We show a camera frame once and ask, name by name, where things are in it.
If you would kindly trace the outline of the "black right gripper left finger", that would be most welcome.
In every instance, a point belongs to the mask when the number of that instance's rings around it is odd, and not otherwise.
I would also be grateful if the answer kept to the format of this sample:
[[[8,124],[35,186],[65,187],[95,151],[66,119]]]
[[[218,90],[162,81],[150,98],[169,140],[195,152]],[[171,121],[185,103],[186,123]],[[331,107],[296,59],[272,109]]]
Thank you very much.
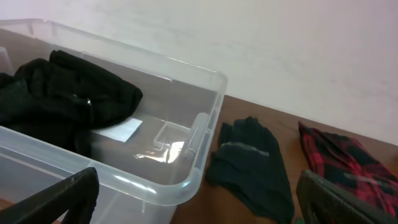
[[[1,223],[48,224],[63,215],[62,223],[89,224],[99,189],[97,171],[88,167],[2,210]]]

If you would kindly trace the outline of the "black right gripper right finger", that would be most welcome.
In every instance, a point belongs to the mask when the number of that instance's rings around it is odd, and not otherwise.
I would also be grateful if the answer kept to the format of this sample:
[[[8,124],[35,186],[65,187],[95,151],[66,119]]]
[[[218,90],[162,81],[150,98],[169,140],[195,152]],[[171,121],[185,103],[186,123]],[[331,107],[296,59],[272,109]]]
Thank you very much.
[[[397,218],[304,170],[296,187],[304,224],[397,224]]]

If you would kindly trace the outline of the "large black garment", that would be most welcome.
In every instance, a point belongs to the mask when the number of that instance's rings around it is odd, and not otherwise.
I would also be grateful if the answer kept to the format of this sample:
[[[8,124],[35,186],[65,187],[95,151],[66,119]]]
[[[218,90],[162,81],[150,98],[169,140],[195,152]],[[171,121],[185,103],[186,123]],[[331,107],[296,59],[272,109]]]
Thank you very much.
[[[91,132],[132,116],[143,93],[119,76],[61,50],[1,74],[1,126],[91,156]]]

